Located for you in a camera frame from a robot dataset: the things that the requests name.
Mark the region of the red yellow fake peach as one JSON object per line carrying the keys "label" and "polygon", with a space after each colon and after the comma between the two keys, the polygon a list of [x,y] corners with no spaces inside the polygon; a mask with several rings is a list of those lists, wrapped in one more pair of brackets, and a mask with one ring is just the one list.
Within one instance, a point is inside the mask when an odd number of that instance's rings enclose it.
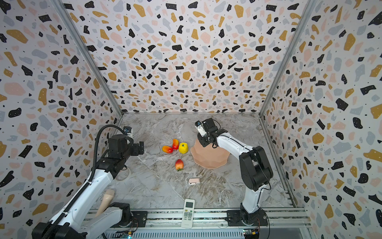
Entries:
{"label": "red yellow fake peach", "polygon": [[184,162],[181,159],[178,159],[175,164],[175,168],[177,171],[181,171],[184,169]]}

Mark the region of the red orange fake mango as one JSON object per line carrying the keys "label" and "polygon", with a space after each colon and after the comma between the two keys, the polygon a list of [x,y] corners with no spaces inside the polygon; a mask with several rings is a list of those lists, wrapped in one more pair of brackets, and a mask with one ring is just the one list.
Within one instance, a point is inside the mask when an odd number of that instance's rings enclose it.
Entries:
{"label": "red orange fake mango", "polygon": [[170,146],[165,145],[165,146],[162,147],[162,151],[167,153],[167,154],[170,154],[170,153],[173,152],[173,148],[170,147]]}

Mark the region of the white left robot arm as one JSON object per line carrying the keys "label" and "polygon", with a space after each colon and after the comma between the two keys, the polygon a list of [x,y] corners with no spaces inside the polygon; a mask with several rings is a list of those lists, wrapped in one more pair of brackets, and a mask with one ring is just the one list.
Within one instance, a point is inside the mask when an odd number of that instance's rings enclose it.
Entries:
{"label": "white left robot arm", "polygon": [[92,169],[91,175],[74,197],[47,223],[32,231],[34,239],[96,239],[110,227],[129,226],[133,214],[127,203],[112,203],[93,219],[84,219],[105,188],[116,178],[130,156],[144,153],[144,143],[135,143],[124,134],[109,139],[109,149]]}

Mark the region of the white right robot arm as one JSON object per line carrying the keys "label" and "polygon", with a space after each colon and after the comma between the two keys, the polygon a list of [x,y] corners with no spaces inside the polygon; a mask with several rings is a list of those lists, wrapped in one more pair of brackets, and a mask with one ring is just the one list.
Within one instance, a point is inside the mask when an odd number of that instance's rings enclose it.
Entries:
{"label": "white right robot arm", "polygon": [[236,222],[251,226],[259,221],[257,216],[260,212],[261,194],[263,190],[270,190],[266,186],[270,185],[270,179],[273,178],[272,168],[262,147],[249,146],[215,124],[216,121],[212,118],[195,122],[199,143],[203,147],[212,145],[213,148],[223,148],[238,159],[246,191]]}

